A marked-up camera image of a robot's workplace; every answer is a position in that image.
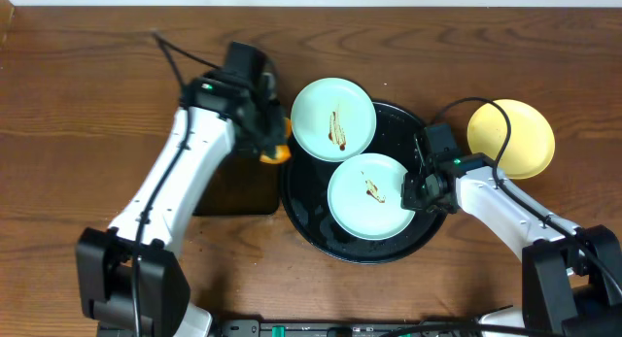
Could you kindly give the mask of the light blue plate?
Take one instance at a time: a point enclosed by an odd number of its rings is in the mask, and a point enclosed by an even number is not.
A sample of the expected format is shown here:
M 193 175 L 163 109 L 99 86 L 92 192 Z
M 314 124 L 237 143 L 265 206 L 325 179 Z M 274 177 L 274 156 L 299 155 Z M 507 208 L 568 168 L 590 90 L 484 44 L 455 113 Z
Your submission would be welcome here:
M 347 233 L 369 241 L 392 238 L 414 219 L 401 207 L 406 168 L 380 153 L 363 153 L 342 162 L 328 183 L 328 207 Z
M 308 84 L 297 95 L 291 122 L 303 150 L 326 162 L 341 162 L 370 145 L 377 117 L 372 100 L 360 86 L 340 78 L 324 78 Z

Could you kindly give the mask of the green and yellow sponge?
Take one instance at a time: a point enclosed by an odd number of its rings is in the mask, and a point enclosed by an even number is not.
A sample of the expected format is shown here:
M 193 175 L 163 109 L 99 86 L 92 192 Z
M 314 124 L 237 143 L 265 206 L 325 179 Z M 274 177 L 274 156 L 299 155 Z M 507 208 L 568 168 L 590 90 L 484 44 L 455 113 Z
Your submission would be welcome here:
M 285 138 L 289 140 L 292 136 L 292 124 L 289 118 L 284 119 L 285 122 Z M 275 148 L 275 153 L 272 156 L 269 156 L 265 152 L 261 154 L 259 157 L 259 161 L 267 164 L 283 164 L 287 162 L 292 156 L 290 148 L 287 144 L 279 145 Z

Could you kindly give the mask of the yellow plate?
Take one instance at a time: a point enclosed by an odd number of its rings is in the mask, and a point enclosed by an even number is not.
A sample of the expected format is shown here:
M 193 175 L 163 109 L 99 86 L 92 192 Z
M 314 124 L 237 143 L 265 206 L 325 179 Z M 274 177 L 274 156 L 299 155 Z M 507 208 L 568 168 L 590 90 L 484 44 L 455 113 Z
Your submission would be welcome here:
M 555 137 L 548 120 L 534 107 L 514 99 L 495 101 L 508 115 L 511 134 L 501 157 L 500 168 L 514 180 L 534 177 L 553 159 Z M 480 107 L 467 126 L 467 143 L 473 153 L 491 158 L 498 155 L 506 135 L 506 122 L 491 104 Z

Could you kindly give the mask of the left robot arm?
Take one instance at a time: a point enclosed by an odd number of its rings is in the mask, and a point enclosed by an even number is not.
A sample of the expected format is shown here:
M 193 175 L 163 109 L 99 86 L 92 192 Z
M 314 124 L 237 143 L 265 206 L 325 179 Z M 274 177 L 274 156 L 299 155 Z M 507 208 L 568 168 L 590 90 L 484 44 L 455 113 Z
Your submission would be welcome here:
M 250 127 L 285 141 L 276 79 L 251 88 L 197 78 L 180 99 L 169 137 L 141 187 L 105 231 L 86 228 L 76 245 L 86 317 L 129 336 L 206 336 L 212 315 L 190 301 L 179 264 L 192 213 L 223 160 Z

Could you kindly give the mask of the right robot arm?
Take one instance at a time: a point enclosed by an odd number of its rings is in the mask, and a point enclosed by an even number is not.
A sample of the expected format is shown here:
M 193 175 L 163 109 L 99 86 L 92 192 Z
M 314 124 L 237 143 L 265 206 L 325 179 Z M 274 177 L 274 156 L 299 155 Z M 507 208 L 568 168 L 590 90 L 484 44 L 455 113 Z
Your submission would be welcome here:
M 621 333 L 621 246 L 603 225 L 582 227 L 540 205 L 484 154 L 431 157 L 402 178 L 401 206 L 463 211 L 484 223 L 522 263 L 522 305 L 478 319 L 485 336 L 512 329 L 561 336 Z

